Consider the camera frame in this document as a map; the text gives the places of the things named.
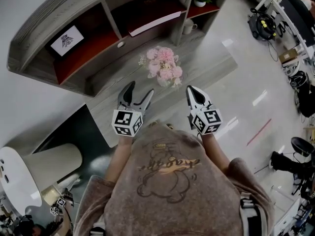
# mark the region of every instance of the white wall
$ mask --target white wall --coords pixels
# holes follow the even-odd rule
[[[83,96],[7,70],[9,43],[45,0],[0,0],[0,148],[31,153],[83,104]]]

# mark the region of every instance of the shirt sleeve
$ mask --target shirt sleeve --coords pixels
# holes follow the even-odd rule
[[[115,184],[98,176],[92,176],[83,194],[77,212],[73,235],[90,235],[93,223],[104,213]]]
[[[274,224],[274,208],[272,201],[250,172],[245,161],[241,158],[232,160],[228,167],[227,177],[239,192],[252,194],[257,203],[264,209],[268,231],[270,232]]]

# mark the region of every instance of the flower bouquet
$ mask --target flower bouquet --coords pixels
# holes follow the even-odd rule
[[[172,49],[156,46],[147,51],[146,56],[140,56],[139,65],[149,70],[148,78],[157,77],[157,82],[162,87],[173,84],[172,87],[181,85],[180,79],[183,71],[178,66],[178,55],[174,55]]]

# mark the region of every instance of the forearm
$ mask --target forearm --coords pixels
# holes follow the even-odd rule
[[[132,137],[121,136],[112,160],[105,173],[105,179],[116,183],[131,154]]]
[[[220,148],[213,134],[201,136],[203,146],[209,159],[224,173],[227,173],[230,160]]]

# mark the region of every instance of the black and yellow vacuum cleaner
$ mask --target black and yellow vacuum cleaner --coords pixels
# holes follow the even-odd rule
[[[253,13],[248,24],[252,31],[252,36],[261,41],[269,41],[273,39],[276,34],[276,24],[275,21],[266,13],[257,11],[252,8]]]

